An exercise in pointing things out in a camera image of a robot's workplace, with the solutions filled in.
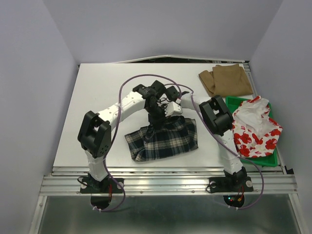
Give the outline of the navy plaid skirt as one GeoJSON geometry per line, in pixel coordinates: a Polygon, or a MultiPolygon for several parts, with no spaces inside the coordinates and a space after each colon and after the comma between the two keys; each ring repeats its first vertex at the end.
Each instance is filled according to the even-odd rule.
{"type": "Polygon", "coordinates": [[[198,148],[196,120],[176,116],[159,129],[153,125],[125,135],[131,159],[136,162],[154,161],[198,148]]]}

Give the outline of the brown pleated skirt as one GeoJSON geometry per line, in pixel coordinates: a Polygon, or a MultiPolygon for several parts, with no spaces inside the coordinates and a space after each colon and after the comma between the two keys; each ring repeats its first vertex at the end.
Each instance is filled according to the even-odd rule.
{"type": "Polygon", "coordinates": [[[202,71],[198,74],[208,95],[213,97],[219,95],[227,96],[246,96],[252,95],[253,90],[246,72],[238,64],[230,66],[216,65],[212,71],[202,71]]]}

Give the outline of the white red floral skirt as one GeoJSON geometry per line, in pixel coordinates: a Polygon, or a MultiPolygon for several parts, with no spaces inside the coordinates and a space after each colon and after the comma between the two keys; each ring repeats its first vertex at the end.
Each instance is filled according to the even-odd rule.
{"type": "Polygon", "coordinates": [[[234,143],[241,157],[261,158],[273,154],[282,126],[269,117],[269,101],[261,96],[241,102],[233,113],[234,143]]]}

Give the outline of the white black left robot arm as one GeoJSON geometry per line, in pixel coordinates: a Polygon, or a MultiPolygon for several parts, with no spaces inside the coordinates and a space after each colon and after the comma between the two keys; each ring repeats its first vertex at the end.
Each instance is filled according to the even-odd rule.
{"type": "Polygon", "coordinates": [[[78,133],[78,141],[88,160],[88,175],[79,180],[81,193],[108,193],[113,188],[104,162],[116,138],[119,124],[140,110],[148,112],[152,123],[163,123],[167,117],[167,107],[159,100],[166,96],[170,103],[176,101],[179,92],[169,88],[158,80],[151,86],[137,85],[126,97],[119,97],[114,105],[94,113],[87,112],[78,133]]]}

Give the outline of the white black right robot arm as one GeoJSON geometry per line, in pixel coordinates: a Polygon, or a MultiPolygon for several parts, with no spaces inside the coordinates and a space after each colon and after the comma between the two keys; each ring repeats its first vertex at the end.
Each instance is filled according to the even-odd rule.
{"type": "Polygon", "coordinates": [[[247,175],[234,144],[233,117],[221,96],[196,99],[193,91],[180,93],[171,85],[167,91],[169,107],[165,113],[181,114],[190,109],[197,112],[208,132],[218,142],[219,155],[224,167],[224,176],[210,177],[206,188],[209,193],[252,192],[253,183],[247,175]]]}

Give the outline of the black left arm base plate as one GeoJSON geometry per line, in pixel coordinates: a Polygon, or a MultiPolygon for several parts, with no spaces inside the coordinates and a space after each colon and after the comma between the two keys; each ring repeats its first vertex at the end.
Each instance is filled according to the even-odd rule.
{"type": "Polygon", "coordinates": [[[121,185],[124,183],[123,178],[117,178],[118,185],[109,177],[102,182],[92,180],[87,176],[78,177],[77,181],[80,184],[81,194],[122,194],[121,185]]]}

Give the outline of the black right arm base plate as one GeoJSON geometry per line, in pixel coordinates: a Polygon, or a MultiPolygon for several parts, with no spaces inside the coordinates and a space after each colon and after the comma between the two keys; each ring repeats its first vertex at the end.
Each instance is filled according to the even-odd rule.
{"type": "Polygon", "coordinates": [[[253,192],[253,183],[250,177],[233,179],[230,177],[210,177],[206,187],[208,193],[253,192]]]}

